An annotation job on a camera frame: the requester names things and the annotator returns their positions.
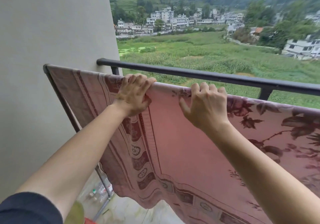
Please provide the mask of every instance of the right hand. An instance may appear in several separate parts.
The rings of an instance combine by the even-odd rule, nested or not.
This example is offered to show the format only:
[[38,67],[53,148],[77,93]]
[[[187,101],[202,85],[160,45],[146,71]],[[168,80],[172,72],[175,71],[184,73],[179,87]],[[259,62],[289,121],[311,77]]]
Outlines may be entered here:
[[191,85],[191,106],[187,106],[184,99],[179,99],[179,106],[183,115],[204,133],[219,131],[226,123],[230,124],[227,117],[227,93],[224,87],[217,89],[214,84],[207,85],[202,82]]

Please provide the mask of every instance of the forearm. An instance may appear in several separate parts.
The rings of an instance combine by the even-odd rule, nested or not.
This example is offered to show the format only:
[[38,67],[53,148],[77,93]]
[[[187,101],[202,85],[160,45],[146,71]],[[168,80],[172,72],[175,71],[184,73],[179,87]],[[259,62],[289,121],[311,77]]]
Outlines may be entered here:
[[18,192],[46,196],[65,218],[124,118],[121,110],[108,106],[52,155]]
[[320,199],[242,136],[231,124],[209,138],[229,160],[242,180],[276,224],[320,222]]

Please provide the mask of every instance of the hand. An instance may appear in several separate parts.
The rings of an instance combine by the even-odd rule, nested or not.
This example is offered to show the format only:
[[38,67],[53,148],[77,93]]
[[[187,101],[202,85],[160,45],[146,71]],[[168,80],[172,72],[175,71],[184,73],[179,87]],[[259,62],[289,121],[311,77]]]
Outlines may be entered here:
[[148,78],[141,73],[127,74],[122,80],[122,85],[112,105],[119,107],[125,117],[141,113],[151,103],[146,91],[156,81],[155,78]]
[[202,82],[191,85],[191,106],[183,98],[179,99],[184,116],[197,128],[208,131],[221,129],[229,123],[227,117],[227,93],[224,87],[217,89],[214,84]]

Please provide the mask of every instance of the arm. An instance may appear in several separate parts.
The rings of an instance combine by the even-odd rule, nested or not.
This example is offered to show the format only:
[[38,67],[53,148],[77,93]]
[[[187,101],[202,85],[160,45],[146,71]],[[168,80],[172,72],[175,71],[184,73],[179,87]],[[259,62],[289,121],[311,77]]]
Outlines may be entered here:
[[230,124],[225,89],[196,83],[191,91],[190,108],[183,98],[179,100],[184,116],[220,149],[270,220],[320,223],[320,199]]
[[100,160],[115,130],[129,116],[144,111],[151,103],[145,97],[156,80],[141,74],[128,74],[114,103],[68,140],[18,192],[35,192],[48,198],[63,220]]

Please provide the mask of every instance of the dark sleeve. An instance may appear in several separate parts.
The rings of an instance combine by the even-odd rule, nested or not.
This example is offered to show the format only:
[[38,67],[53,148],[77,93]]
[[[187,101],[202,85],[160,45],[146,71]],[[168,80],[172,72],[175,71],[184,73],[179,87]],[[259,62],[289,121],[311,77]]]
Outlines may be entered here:
[[46,197],[22,192],[0,204],[1,224],[63,224],[59,210]]

